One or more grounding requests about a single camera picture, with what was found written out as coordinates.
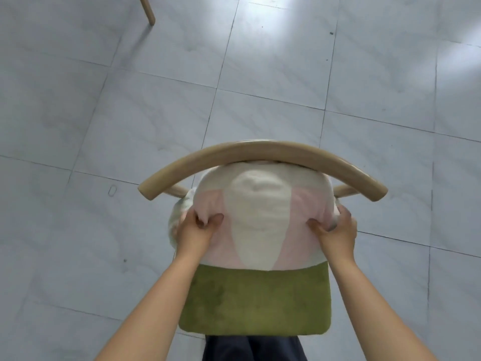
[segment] hand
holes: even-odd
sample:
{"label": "hand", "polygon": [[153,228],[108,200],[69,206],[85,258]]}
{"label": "hand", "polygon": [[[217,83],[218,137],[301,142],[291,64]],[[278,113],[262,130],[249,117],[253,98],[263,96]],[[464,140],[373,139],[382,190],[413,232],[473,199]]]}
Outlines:
{"label": "hand", "polygon": [[224,215],[216,214],[204,225],[193,208],[185,212],[179,220],[177,229],[174,230],[174,236],[177,238],[176,257],[188,256],[200,262],[209,248],[212,235],[223,219]]}
{"label": "hand", "polygon": [[339,262],[354,262],[354,240],[357,236],[357,221],[351,212],[342,205],[338,205],[339,219],[336,228],[326,231],[316,219],[309,219],[307,224],[319,239],[322,252],[331,267]]}

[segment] person's left hand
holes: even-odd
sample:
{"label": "person's left hand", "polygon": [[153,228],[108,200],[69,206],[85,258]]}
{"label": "person's left hand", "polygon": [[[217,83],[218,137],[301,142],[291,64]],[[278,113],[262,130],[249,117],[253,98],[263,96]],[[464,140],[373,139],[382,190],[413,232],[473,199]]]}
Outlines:
{"label": "person's left hand", "polygon": [[176,257],[188,256],[200,262],[209,248],[212,235],[222,224],[223,219],[224,215],[216,214],[204,225],[193,208],[185,212],[179,220],[177,229],[174,230],[177,239]]}

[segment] dark pants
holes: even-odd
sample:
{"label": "dark pants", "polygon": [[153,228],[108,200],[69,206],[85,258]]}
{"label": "dark pants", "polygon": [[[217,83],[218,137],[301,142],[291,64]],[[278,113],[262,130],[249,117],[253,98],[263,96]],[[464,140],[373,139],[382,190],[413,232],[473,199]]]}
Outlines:
{"label": "dark pants", "polygon": [[205,337],[202,361],[307,361],[298,337]]}

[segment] person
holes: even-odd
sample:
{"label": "person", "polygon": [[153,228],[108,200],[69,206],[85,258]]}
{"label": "person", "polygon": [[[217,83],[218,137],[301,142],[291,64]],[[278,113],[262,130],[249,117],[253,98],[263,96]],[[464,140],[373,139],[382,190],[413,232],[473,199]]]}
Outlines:
{"label": "person", "polygon": [[[356,265],[357,222],[344,206],[339,206],[339,211],[337,227],[332,231],[325,231],[313,219],[307,224],[326,255],[366,359],[435,361],[435,356]],[[204,226],[192,209],[185,214],[177,228],[175,259],[107,342],[96,361],[167,358],[190,283],[222,219],[217,214]],[[297,337],[206,337],[204,361],[271,359],[306,360]]]}

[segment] pink fabric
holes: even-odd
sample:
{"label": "pink fabric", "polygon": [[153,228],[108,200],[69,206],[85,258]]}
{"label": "pink fabric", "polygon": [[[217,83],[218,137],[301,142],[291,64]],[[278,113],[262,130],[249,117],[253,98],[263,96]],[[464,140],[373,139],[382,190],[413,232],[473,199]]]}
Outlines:
{"label": "pink fabric", "polygon": [[[319,242],[309,230],[309,218],[319,220],[325,228],[332,224],[334,202],[326,193],[311,188],[292,188],[289,225],[277,261],[272,270],[306,267],[313,253],[319,253]],[[214,234],[202,263],[225,268],[246,268],[236,251],[232,238],[231,218],[226,211],[222,190],[196,193],[193,207],[202,222],[217,214],[224,214],[224,221]]]}

